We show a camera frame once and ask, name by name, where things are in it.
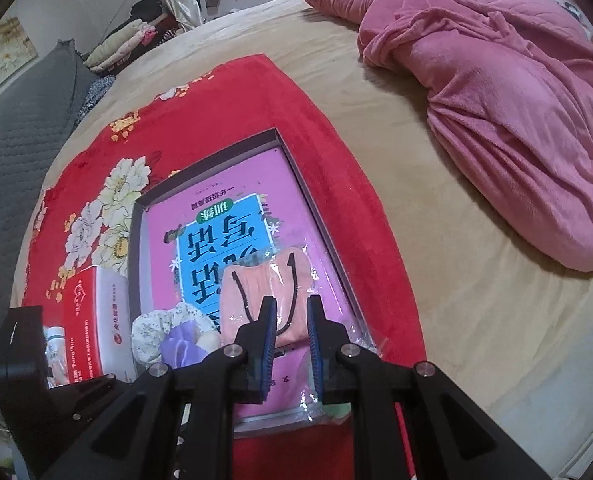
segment bed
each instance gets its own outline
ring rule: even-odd
[[[429,359],[492,415],[539,384],[593,325],[593,273],[566,269],[519,237],[435,142],[425,121],[426,90],[411,73],[366,67],[356,30],[302,0],[225,16],[137,60],[67,140],[43,188],[111,121],[220,63],[258,53],[327,115],[383,202]],[[39,208],[40,199],[11,307],[22,301]]]

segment pink blanket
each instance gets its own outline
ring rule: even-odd
[[[467,178],[531,244],[593,270],[593,45],[552,0],[306,0],[409,69]]]

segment green oval label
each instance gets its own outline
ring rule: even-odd
[[[221,202],[212,204],[208,208],[199,211],[198,215],[196,215],[196,222],[198,222],[199,224],[204,224],[205,222],[211,220],[215,216],[219,216],[225,212],[228,212],[230,209],[232,209],[232,206],[234,206],[234,200],[232,200],[231,198],[221,200]]]

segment gray quilted cover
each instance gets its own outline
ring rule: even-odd
[[[0,326],[41,184],[97,78],[59,42],[0,95]]]

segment purple satin scrunchie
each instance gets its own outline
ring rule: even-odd
[[[172,368],[201,362],[208,353],[194,343],[197,332],[195,321],[186,321],[170,330],[160,346],[163,362]]]

